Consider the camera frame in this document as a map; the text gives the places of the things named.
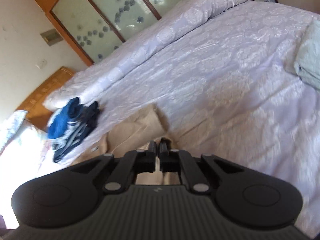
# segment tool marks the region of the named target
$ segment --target wrinkled sheet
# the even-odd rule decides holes
[[[296,225],[313,238],[320,231],[320,94],[284,67],[317,17],[247,1],[209,19],[107,89],[97,129],[62,166],[155,102],[193,156],[214,153],[295,185],[304,199]]]

